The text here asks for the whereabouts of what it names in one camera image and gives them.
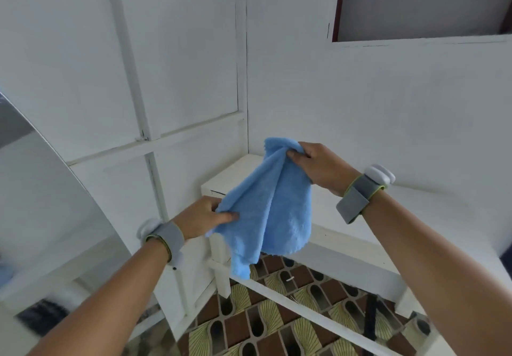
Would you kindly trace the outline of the person's left hand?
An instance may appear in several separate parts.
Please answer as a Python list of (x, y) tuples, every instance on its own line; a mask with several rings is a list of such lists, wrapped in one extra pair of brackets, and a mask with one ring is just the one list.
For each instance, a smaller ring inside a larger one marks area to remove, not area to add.
[(220, 203), (221, 198), (202, 196), (171, 221), (182, 231), (185, 241), (203, 236), (218, 226), (213, 216)]

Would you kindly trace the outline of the white wooden table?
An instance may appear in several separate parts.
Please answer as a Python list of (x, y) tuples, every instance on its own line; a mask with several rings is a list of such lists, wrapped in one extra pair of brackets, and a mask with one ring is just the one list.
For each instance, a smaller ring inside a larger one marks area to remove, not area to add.
[[(512, 290), (512, 280), (491, 243), (477, 229), (472, 210), (457, 198), (394, 186), (387, 191), (433, 230), (478, 262), (492, 277)], [(307, 245), (291, 255), (305, 266), (372, 294), (396, 302), (404, 317), (425, 314), (399, 271), (364, 220), (345, 224), (335, 205), (338, 198), (312, 187), (312, 227)]]

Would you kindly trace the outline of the person's right hand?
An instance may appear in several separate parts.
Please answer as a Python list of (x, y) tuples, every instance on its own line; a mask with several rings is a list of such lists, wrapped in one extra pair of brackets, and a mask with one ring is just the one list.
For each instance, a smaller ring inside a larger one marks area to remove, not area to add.
[(342, 197), (361, 172), (349, 165), (332, 150), (320, 143), (300, 141), (304, 154), (309, 156), (309, 167), (301, 167), (311, 182)]

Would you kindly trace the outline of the blue microfibre cloth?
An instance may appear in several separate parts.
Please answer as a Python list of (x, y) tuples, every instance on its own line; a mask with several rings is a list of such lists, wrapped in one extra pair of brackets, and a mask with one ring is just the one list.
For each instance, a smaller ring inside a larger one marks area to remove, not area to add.
[(311, 235), (311, 180), (288, 156), (304, 150), (293, 139), (269, 137), (262, 162), (230, 190), (217, 213), (237, 213), (238, 219), (207, 233), (220, 234), (231, 254), (231, 274), (249, 279), (250, 265), (261, 252), (286, 256), (301, 250)]

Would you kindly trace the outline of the frameless wall mirror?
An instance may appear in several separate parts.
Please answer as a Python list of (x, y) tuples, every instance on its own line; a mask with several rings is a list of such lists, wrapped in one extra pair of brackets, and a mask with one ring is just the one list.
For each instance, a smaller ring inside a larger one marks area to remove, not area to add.
[(27, 356), (128, 249), (120, 227), (0, 87), (0, 356)]

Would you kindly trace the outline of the grey tape roll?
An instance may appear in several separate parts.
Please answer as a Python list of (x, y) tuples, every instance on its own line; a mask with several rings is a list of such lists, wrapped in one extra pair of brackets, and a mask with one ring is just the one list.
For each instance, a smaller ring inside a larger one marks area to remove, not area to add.
[(402, 330), (402, 335), (410, 344), (423, 343), (430, 334), (431, 327), (428, 318), (415, 312)]

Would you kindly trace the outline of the grey wristband with white tracker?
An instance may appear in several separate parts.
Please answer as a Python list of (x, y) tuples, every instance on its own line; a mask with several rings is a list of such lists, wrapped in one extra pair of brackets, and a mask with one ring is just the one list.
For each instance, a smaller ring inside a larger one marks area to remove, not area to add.
[(185, 245), (185, 239), (182, 231), (175, 223), (151, 218), (139, 227), (137, 238), (141, 241), (141, 244), (153, 238), (160, 240), (169, 253), (168, 265), (173, 270), (181, 269), (184, 258), (182, 249)]
[(395, 179), (395, 175), (382, 165), (373, 164), (365, 168), (336, 204), (336, 210), (344, 222), (353, 223), (370, 203), (372, 196), (393, 185)]

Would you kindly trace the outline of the person's left forearm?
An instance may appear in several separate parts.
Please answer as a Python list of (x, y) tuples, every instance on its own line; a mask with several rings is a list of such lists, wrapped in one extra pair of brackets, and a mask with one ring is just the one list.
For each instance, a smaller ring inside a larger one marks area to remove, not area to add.
[(169, 252), (151, 238), (27, 356), (120, 356), (167, 266)]

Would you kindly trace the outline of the person's right forearm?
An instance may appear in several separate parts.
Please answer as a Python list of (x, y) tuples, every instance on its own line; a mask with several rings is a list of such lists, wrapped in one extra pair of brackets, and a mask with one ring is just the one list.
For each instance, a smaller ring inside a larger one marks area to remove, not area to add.
[(457, 356), (512, 356), (512, 290), (385, 191), (362, 216)]

